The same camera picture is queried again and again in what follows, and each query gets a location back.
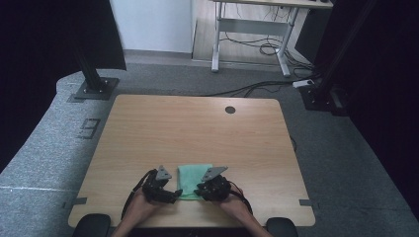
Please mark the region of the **black metal stand square base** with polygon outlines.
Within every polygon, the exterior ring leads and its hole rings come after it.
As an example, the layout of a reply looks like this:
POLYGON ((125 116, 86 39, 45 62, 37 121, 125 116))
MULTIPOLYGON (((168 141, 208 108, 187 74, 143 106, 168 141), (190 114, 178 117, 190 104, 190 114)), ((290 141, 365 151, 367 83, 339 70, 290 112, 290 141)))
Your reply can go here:
POLYGON ((83 102, 85 100, 108 101, 116 89, 119 79, 101 77, 96 68, 89 62, 82 48, 75 43, 73 45, 74 56, 84 76, 84 82, 78 91, 70 97, 72 102, 83 102))

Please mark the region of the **person's right hand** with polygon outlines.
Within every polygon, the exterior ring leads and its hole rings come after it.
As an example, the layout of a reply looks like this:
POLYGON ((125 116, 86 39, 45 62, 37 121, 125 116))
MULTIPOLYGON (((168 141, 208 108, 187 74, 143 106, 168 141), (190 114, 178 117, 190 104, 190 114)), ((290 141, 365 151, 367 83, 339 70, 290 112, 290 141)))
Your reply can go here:
POLYGON ((225 200, 214 201, 213 204, 243 226, 248 227, 254 222, 247 205, 236 195, 229 195, 225 200))

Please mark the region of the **dark cabinet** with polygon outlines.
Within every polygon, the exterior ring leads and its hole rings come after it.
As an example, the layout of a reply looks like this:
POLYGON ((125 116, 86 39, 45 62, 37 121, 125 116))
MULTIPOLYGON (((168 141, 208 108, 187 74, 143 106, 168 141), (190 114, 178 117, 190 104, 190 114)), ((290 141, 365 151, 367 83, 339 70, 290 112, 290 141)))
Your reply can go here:
POLYGON ((297 38, 295 49, 314 64, 328 19, 329 10, 309 9, 297 38))

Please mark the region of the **grey floor socket cover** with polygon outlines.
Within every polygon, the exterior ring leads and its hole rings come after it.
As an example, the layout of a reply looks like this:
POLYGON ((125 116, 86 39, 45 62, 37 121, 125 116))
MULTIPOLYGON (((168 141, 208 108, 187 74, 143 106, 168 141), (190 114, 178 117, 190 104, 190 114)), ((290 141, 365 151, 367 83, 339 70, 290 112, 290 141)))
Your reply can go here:
POLYGON ((86 118, 80 127, 77 137, 81 139, 92 139, 100 121, 101 120, 99 118, 86 118))

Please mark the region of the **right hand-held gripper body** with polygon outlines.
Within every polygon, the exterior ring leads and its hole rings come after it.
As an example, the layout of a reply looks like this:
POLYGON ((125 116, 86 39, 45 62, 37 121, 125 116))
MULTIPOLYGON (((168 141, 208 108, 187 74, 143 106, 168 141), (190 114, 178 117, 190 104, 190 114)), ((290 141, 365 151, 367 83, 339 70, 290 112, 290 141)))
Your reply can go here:
POLYGON ((231 185, 226 178, 222 176, 222 173, 226 170, 227 167, 221 166, 211 167, 206 171, 201 182, 201 184, 207 184, 207 189, 204 191, 208 192, 208 198, 205 200, 223 201, 229 196, 231 185))

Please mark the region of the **green towel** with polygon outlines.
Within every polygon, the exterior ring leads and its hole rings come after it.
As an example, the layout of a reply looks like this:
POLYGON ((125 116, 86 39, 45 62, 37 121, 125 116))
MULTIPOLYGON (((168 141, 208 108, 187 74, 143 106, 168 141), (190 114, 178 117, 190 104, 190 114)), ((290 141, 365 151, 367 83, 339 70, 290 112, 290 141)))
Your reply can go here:
POLYGON ((181 200, 200 200, 195 190, 197 184, 202 182, 202 177, 212 164, 190 164, 178 167, 177 189, 182 190, 181 200))

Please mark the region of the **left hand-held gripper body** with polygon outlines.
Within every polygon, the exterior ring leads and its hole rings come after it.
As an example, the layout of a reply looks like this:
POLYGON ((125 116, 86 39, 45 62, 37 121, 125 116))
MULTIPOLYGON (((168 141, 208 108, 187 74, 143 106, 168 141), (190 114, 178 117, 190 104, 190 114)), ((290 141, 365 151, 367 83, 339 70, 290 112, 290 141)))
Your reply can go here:
POLYGON ((170 192, 165 191, 164 187, 171 178, 172 176, 162 165, 157 169, 151 170, 142 185, 142 191, 144 192, 146 199, 148 201, 158 201, 160 196, 169 196, 170 192))

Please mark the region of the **black metal stand slanted post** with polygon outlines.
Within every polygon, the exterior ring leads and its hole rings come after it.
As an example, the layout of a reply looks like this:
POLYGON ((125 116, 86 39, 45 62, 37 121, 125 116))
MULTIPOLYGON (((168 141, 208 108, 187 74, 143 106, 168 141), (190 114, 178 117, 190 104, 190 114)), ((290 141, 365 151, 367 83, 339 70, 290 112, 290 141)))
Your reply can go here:
POLYGON ((327 25, 316 54, 317 86, 300 89, 304 106, 309 111, 330 112, 334 116, 347 115, 348 95, 339 81, 340 71, 349 57, 350 47, 359 34, 377 0, 331 0, 327 25))

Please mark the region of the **white metal frame desk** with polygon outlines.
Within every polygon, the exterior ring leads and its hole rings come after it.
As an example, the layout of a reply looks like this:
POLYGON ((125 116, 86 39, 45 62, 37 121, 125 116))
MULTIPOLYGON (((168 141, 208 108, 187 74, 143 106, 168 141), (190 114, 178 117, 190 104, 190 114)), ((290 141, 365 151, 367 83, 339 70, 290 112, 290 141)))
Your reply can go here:
POLYGON ((212 48, 211 71, 217 72, 219 69, 219 41, 221 33, 238 33, 251 35, 266 35, 282 37, 283 42, 276 50, 281 71, 285 77, 290 77, 291 73, 285 57, 294 23, 298 11, 305 9, 332 9, 333 3, 330 0, 211 0, 215 3, 215 37, 212 48), (290 18, 285 23, 267 22, 256 20, 228 19, 222 16, 223 6, 227 3, 247 4, 253 6, 274 6, 289 7, 291 9, 290 18))

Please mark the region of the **person's left hand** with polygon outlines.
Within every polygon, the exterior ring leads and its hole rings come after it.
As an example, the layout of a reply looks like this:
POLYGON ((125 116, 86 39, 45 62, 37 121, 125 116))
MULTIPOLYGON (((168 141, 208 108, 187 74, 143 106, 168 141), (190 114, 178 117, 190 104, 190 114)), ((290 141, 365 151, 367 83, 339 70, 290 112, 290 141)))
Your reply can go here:
POLYGON ((123 221, 135 227, 147 220, 154 212, 163 206, 162 202, 148 201, 142 189, 134 193, 134 196, 126 209, 123 221))

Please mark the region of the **black curtain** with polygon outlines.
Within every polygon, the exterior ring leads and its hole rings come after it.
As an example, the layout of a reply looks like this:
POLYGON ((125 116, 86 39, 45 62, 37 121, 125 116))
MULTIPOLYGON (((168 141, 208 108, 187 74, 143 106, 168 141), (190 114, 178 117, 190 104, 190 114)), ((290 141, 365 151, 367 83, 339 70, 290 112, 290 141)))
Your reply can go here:
POLYGON ((84 61, 126 68, 111 0, 0 0, 0 172, 84 61))
POLYGON ((377 0, 344 62, 347 114, 419 220, 419 0, 377 0))

